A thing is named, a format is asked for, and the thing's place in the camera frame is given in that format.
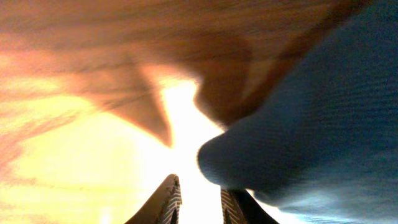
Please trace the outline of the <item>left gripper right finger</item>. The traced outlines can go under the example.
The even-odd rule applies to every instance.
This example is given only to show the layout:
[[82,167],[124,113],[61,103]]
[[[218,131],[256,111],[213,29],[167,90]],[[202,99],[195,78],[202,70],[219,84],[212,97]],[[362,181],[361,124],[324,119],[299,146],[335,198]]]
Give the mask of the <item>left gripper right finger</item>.
[[245,190],[221,189],[224,224],[279,224]]

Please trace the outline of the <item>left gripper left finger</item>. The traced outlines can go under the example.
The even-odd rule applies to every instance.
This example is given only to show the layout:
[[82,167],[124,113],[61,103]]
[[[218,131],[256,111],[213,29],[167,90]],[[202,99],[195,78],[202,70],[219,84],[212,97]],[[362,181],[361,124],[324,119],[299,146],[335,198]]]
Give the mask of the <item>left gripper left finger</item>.
[[126,224],[178,224],[181,205],[179,177],[170,174]]

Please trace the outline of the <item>blue polo shirt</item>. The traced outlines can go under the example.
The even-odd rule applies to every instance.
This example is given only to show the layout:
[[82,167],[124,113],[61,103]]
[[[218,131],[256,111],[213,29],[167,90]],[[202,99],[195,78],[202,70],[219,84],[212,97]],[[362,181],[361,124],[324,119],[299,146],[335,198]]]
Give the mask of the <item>blue polo shirt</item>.
[[397,2],[335,29],[197,159],[296,222],[396,223]]

